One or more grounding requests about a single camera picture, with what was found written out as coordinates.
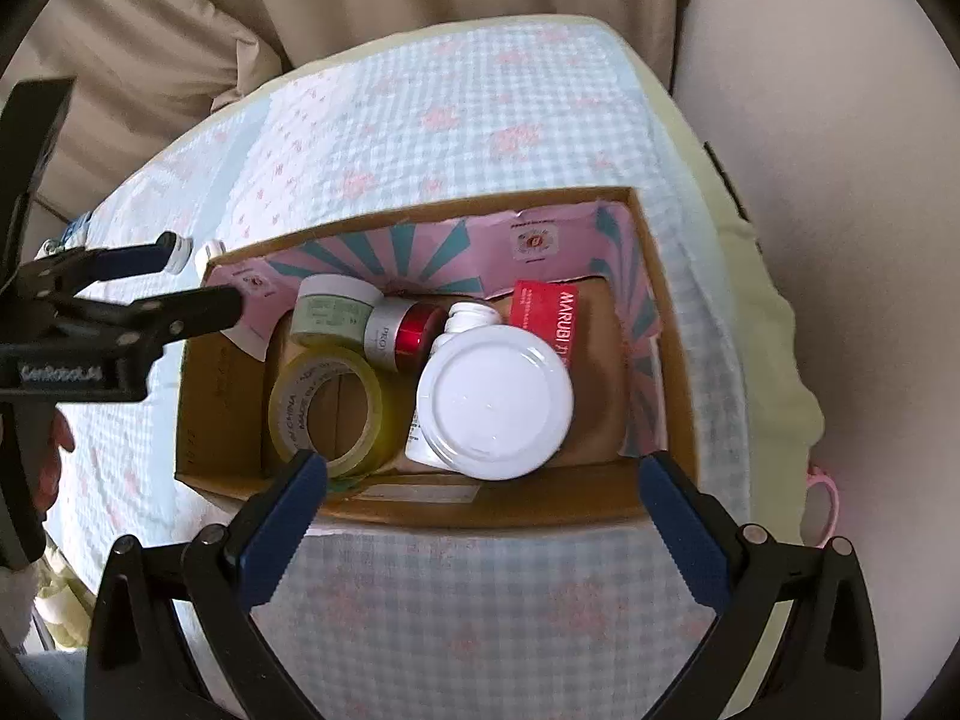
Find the bed sheet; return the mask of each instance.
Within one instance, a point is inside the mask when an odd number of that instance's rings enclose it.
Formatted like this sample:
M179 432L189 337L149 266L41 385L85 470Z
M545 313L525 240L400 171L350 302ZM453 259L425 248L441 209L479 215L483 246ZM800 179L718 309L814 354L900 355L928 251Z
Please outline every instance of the bed sheet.
M448 197L595 185L640 193L688 356L701 487L743 520L746 405L722 259L696 183L603 25L497 23L298 71L131 177L94 213L88 245L172 229L234 248ZM198 280L188 268L88 294L128 301ZM173 480L181 356L181 344L165 352L144 403L65 408L79 446L50 530L92 587L120 533L149 545L224 520ZM642 523L469 536L335 524L304 540L256 616L331 718L642 715L704 630Z

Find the mattress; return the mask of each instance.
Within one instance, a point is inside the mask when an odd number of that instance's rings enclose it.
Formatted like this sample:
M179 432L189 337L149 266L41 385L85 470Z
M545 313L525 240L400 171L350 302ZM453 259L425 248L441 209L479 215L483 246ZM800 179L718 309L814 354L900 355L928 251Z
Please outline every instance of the mattress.
M230 249L450 197L636 187L685 348L701 488L789 538L819 412L796 377L789 309L704 159L605 25L448 25L308 65L208 119L104 201L88 245L171 229ZM187 268L86 294L198 283ZM122 533L153 545L227 519L173 479L181 357L182 344L166 350L143 403L64 407L78 450L48 529L91 587ZM461 536L330 523L256 619L325 716L368 718L642 715L709 622L649 523ZM230 706L189 613L184 624Z

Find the pink handle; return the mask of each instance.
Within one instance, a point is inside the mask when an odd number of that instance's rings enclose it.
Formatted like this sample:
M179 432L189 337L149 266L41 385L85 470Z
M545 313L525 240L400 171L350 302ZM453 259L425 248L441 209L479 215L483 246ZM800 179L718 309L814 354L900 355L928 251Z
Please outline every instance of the pink handle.
M837 520L840 518L840 490L837 490L836 482L826 471L811 463L806 473L806 488L809 490L815 485L824 485L830 498L830 519L827 521L827 527L824 528L820 543L816 544L817 547L823 548L827 546L827 542L833 538L837 530Z

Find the red package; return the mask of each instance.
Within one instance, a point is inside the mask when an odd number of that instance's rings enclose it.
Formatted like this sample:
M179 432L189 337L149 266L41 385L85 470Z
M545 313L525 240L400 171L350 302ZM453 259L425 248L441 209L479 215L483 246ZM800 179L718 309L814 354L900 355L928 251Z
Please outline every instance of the red package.
M570 367L573 337L577 329L577 287L517 281L510 304L510 324L542 338Z

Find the tape roll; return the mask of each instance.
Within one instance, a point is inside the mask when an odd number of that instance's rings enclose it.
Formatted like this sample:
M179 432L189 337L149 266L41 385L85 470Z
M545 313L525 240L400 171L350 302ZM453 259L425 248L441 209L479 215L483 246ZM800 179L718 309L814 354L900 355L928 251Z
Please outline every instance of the tape roll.
M366 391L367 421L347 454L328 461L329 477L367 473L395 455L401 437L390 386L359 354L339 346L319 346L288 362L270 395L270 437L282 460L289 460L299 449L317 451L307 424L310 404L323 384L349 373Z

